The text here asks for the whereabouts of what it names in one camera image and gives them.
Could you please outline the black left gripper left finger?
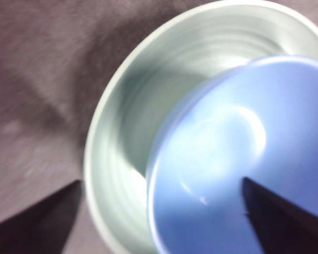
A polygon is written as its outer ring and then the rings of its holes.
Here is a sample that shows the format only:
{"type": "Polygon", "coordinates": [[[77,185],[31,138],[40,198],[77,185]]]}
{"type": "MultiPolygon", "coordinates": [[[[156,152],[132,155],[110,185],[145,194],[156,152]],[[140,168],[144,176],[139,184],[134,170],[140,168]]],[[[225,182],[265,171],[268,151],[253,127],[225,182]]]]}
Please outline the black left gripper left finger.
{"type": "Polygon", "coordinates": [[[81,202],[75,180],[0,223],[0,253],[62,253],[81,202]]]}

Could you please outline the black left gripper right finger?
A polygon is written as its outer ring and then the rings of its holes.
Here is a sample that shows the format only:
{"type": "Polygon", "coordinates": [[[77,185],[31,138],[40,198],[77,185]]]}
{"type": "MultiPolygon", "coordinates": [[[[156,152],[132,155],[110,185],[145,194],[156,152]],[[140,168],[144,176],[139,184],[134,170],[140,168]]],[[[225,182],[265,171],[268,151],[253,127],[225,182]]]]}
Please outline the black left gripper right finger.
{"type": "Polygon", "coordinates": [[[318,216],[242,179],[246,216],[264,253],[318,253],[318,216]]]}

